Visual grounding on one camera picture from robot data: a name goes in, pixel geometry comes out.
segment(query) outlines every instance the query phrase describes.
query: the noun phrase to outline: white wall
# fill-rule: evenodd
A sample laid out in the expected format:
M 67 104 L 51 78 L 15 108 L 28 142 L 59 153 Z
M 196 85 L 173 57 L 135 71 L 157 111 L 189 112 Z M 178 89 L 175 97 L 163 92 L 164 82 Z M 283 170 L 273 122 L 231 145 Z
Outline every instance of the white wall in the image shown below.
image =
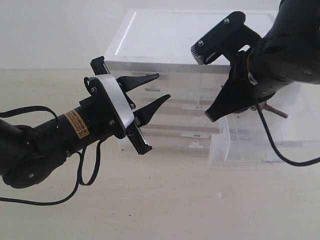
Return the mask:
M 89 69 L 91 59 L 105 53 L 128 9 L 276 10 L 280 0 L 195 2 L 0 0 L 0 70 Z

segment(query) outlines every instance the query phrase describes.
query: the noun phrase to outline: orange warning label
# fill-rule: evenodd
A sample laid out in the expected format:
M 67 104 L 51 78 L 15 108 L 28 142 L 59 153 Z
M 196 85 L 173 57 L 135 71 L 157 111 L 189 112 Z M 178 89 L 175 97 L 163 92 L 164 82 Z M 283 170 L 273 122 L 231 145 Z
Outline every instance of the orange warning label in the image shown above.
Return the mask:
M 76 110 L 73 109 L 69 112 L 66 112 L 64 115 L 71 123 L 79 139 L 83 139 L 90 134 L 85 122 Z

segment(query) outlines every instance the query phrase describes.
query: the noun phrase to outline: clear plastic box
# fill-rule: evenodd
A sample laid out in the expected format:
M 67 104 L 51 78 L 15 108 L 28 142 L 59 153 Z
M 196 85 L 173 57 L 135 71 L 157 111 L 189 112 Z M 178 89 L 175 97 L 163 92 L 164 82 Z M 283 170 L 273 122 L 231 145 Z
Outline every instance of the clear plastic box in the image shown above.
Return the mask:
M 290 99 L 292 91 L 298 92 L 296 99 Z M 263 111 L 280 152 L 297 162 L 317 158 L 320 152 L 319 114 L 304 86 L 294 83 L 279 91 L 269 104 L 289 114 L 289 118 L 284 119 Z M 213 170 L 268 170 L 284 164 L 274 153 L 255 111 L 238 116 L 231 114 L 219 121 L 219 134 L 211 137 L 208 159 Z
M 228 79 L 230 63 L 221 56 L 200 66 L 190 47 L 231 12 L 130 10 L 106 51 L 105 63 L 115 77 L 160 74 L 157 80 L 128 92 L 137 108 L 171 95 L 142 128 L 154 148 L 205 154 L 213 170 L 278 168 L 283 163 L 274 154 L 257 112 L 230 114 L 215 123 L 205 115 Z M 262 36 L 277 15 L 277 11 L 244 13 L 245 24 Z M 319 119 L 302 85 L 288 85 L 268 104 L 289 114 L 283 119 L 263 111 L 281 152 L 292 159 L 297 154 L 306 159 L 317 157 L 313 151 L 316 154 L 320 149 Z M 127 138 L 118 143 L 122 150 L 133 149 Z

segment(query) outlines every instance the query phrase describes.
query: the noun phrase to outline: black robotic arm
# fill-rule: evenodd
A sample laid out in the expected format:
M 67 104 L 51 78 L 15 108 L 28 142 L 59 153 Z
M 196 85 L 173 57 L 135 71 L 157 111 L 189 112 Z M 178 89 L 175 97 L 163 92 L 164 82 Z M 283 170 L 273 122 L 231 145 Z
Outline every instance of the black robotic arm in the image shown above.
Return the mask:
M 122 76 L 115 79 L 108 71 L 104 57 L 92 60 L 91 67 L 96 75 L 84 79 L 90 96 L 80 101 L 79 107 L 60 116 L 43 106 L 23 107 L 0 113 L 0 118 L 35 111 L 47 111 L 54 115 L 52 120 L 36 127 L 13 126 L 0 119 L 0 176 L 7 185 L 22 189 L 39 184 L 75 153 L 81 157 L 76 188 L 77 185 L 91 185 L 100 166 L 100 144 L 113 135 L 118 139 L 128 137 L 139 155 L 152 149 L 140 127 L 149 123 L 170 95 L 133 112 L 136 105 L 127 92 L 157 79 L 159 75 Z M 85 150 L 95 142 L 98 144 L 94 172 L 90 181 L 84 183 L 81 171 Z M 0 201 L 55 205 L 67 199 L 51 203 L 9 198 L 0 198 Z
M 200 65 L 211 64 L 221 55 L 230 61 L 228 80 L 205 114 L 215 122 L 249 108 L 257 110 L 281 160 L 296 167 L 320 163 L 320 157 L 305 162 L 284 157 L 262 112 L 267 100 L 294 82 L 320 84 L 320 0 L 282 0 L 264 37 L 248 28 L 245 20 L 243 12 L 235 11 L 191 47 Z M 245 45 L 250 48 L 241 50 Z

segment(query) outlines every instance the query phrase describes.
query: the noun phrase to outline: table surface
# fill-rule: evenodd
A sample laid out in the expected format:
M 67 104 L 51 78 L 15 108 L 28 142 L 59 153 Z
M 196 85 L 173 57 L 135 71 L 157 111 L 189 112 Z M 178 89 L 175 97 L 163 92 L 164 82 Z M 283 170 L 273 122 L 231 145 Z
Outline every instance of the table surface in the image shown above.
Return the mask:
M 1 111 L 43 105 L 63 114 L 88 96 L 91 71 L 0 71 Z M 320 109 L 319 87 L 307 86 Z M 36 126 L 51 116 L 30 113 L 9 120 Z M 114 138 L 102 145 L 96 182 L 68 202 L 50 207 L 0 203 L 1 240 L 301 240 L 320 235 L 320 164 L 274 171 L 211 171 L 204 157 L 153 150 L 120 152 Z M 89 179 L 95 146 L 88 149 Z M 52 201 L 73 189 L 78 159 L 70 158 L 45 182 L 2 197 Z
M 229 61 L 219 57 L 199 66 L 190 48 L 233 10 L 132 9 L 124 18 L 104 57 L 111 70 L 222 73 Z M 245 24 L 264 37 L 276 11 L 244 10 Z

